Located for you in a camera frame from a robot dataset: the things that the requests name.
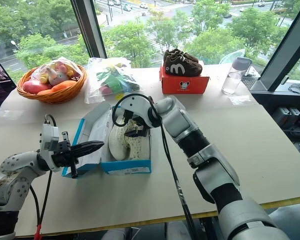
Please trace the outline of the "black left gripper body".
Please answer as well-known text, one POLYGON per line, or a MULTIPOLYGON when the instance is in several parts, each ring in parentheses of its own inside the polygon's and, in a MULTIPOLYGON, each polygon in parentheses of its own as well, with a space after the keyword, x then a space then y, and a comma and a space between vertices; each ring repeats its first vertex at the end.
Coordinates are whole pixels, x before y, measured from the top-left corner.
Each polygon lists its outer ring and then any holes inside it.
POLYGON ((73 165, 73 157, 71 151, 71 143, 67 131, 61 133, 62 140, 57 143, 53 152, 52 161, 56 167, 71 167, 73 165))

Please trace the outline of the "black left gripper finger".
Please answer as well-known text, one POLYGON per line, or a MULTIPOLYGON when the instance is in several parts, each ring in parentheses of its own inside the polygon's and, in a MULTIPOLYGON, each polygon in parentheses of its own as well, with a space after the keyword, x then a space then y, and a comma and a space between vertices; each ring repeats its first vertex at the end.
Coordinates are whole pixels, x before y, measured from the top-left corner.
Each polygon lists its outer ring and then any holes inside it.
POLYGON ((75 158, 83 157, 99 150, 104 144, 103 141, 99 140, 85 141, 71 146, 71 154, 75 158))
POLYGON ((76 165, 79 163, 78 159, 72 156, 69 160, 69 166, 71 171, 71 178, 76 179, 78 177, 78 171, 76 165))

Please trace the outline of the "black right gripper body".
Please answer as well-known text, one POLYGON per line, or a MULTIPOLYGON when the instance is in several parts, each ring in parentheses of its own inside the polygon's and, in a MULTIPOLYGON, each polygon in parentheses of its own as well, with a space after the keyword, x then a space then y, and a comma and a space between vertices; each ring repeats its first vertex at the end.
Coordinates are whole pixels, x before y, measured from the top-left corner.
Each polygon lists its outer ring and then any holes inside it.
POLYGON ((132 130, 126 130, 124 135, 126 137, 146 137, 150 127, 145 123, 145 121, 140 117, 135 115, 132 111, 125 110, 123 113, 124 123, 128 124, 129 120, 134 121, 137 126, 132 130))

